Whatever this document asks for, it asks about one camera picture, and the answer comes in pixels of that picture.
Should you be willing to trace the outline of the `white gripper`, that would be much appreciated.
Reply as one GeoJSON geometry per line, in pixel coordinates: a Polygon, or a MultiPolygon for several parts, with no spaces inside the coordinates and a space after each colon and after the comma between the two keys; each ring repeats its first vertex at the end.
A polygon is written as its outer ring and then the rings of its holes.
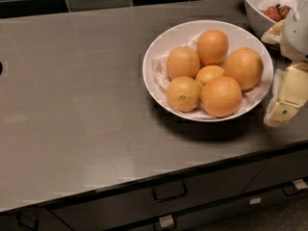
{"type": "Polygon", "coordinates": [[[272,99],[264,123],[278,127],[290,122],[308,101],[308,0],[297,5],[261,36],[267,44],[279,44],[284,57],[292,61],[285,70],[277,69],[272,83],[272,99]]]}

